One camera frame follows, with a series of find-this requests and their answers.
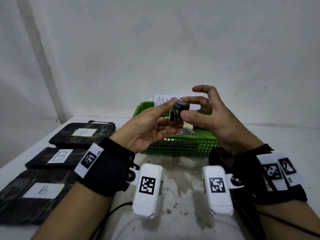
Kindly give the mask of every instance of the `hand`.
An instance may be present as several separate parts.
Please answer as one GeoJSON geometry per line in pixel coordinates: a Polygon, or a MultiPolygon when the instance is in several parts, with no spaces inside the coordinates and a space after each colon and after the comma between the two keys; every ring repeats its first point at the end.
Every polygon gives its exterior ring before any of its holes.
{"type": "Polygon", "coordinates": [[[198,111],[182,111],[180,116],[185,122],[210,131],[220,145],[233,155],[263,145],[263,142],[246,129],[224,105],[215,87],[199,85],[193,87],[192,91],[207,93],[209,99],[202,96],[182,97],[191,104],[200,104],[206,108],[198,111]]]}
{"type": "Polygon", "coordinates": [[[175,101],[176,98],[173,97],[160,106],[142,111],[126,122],[110,139],[134,153],[139,153],[153,142],[180,134],[183,122],[172,123],[169,118],[161,118],[165,112],[172,109],[175,101]]]}

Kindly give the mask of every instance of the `wristband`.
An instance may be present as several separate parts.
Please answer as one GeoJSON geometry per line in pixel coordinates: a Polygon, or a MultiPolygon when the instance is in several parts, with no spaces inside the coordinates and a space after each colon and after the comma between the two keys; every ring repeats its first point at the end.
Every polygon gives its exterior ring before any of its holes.
{"type": "MultiPolygon", "coordinates": [[[[77,180],[102,196],[113,197],[116,192],[126,191],[129,187],[130,184],[126,182],[129,181],[129,174],[132,177],[129,168],[138,167],[134,164],[135,154],[109,138],[103,139],[99,143],[99,147],[104,150],[89,167],[84,178],[77,175],[77,180]]],[[[90,153],[90,149],[82,160],[86,158],[88,153],[90,153]]]]}
{"type": "Polygon", "coordinates": [[[290,186],[278,162],[262,164],[258,157],[272,153],[272,148],[265,144],[248,152],[234,156],[232,173],[238,178],[245,189],[253,196],[254,203],[260,205],[273,205],[290,200],[307,201],[303,187],[298,184],[290,186]],[[277,174],[270,173],[268,166],[274,167],[277,174]]]}

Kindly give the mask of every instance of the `qr code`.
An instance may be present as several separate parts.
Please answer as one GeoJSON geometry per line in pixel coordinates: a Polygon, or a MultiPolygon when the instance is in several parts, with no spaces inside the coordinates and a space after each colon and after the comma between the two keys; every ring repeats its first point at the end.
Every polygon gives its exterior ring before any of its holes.
{"type": "Polygon", "coordinates": [[[282,175],[277,163],[264,164],[263,167],[271,180],[282,179],[282,175]]]}
{"type": "Polygon", "coordinates": [[[211,193],[225,193],[226,192],[226,188],[224,187],[222,177],[210,177],[209,182],[210,182],[211,193]]]}
{"type": "Polygon", "coordinates": [[[292,165],[289,158],[279,159],[278,161],[286,175],[296,173],[296,170],[294,169],[294,166],[292,165]]]}
{"type": "Polygon", "coordinates": [[[153,195],[153,191],[155,190],[155,183],[155,178],[142,176],[139,192],[153,195]]]}
{"type": "Polygon", "coordinates": [[[93,163],[93,161],[96,159],[96,155],[92,152],[88,151],[88,153],[85,155],[83,160],[81,161],[81,164],[85,166],[86,168],[89,168],[90,165],[93,163]]]}

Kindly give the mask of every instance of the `person's left hand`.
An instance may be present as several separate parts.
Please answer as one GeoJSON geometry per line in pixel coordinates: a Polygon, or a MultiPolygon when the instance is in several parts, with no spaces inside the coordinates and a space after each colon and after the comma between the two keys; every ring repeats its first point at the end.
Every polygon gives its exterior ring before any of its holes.
{"type": "Polygon", "coordinates": [[[142,152],[150,144],[173,134],[180,134],[182,123],[172,123],[169,118],[161,118],[172,109],[176,98],[173,97],[160,106],[149,108],[130,119],[117,130],[110,139],[134,153],[142,152]]]}

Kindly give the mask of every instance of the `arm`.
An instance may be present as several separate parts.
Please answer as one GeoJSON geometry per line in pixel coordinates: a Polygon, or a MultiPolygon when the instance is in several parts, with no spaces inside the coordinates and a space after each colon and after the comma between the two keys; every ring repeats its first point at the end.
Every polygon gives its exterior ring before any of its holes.
{"type": "MultiPolygon", "coordinates": [[[[160,118],[173,107],[174,101],[175,98],[143,111],[129,120],[110,139],[139,153],[155,141],[179,134],[179,127],[183,123],[173,124],[169,119],[160,118]]],[[[87,240],[104,218],[111,200],[111,197],[104,197],[76,182],[32,239],[87,240]]]]}
{"type": "MultiPolygon", "coordinates": [[[[192,90],[207,93],[209,99],[202,96],[183,97],[190,103],[200,104],[206,108],[199,111],[182,111],[180,116],[184,121],[209,130],[220,145],[233,155],[263,145],[263,142],[246,129],[225,106],[215,87],[200,85],[193,87],[192,90]]],[[[256,208],[320,234],[320,219],[305,202],[291,200],[274,205],[256,205],[256,208]]],[[[260,219],[269,239],[318,239],[269,217],[260,216],[260,219]]]]}

